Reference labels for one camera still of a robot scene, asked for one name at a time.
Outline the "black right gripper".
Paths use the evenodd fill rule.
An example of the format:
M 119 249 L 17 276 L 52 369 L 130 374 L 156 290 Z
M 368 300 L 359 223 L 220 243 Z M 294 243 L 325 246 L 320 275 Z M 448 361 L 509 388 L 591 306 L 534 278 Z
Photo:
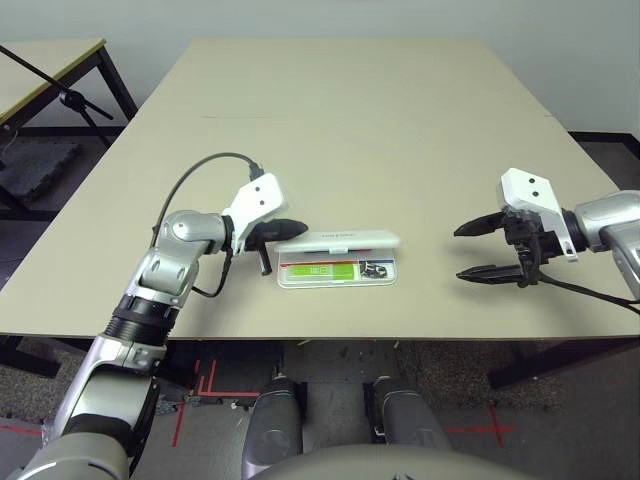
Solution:
M 496 212 L 462 224 L 455 229 L 453 235 L 477 237 L 493 233 L 502 227 L 507 244 L 516 250 L 520 266 L 475 266 L 458 272 L 458 279 L 487 285 L 515 283 L 520 288 L 538 283 L 540 267 L 547 263 L 544 243 L 549 240 L 538 214 L 515 210 Z

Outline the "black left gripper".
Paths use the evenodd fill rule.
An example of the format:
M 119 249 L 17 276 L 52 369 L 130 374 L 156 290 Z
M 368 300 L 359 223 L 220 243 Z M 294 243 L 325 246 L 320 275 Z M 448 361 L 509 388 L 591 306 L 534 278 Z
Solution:
M 272 267 L 266 243 L 288 241 L 307 230 L 308 226 L 304 222 L 292 219 L 273 219 L 267 224 L 258 224 L 246 239 L 246 251 L 256 252 L 259 255 L 261 275 L 270 275 Z

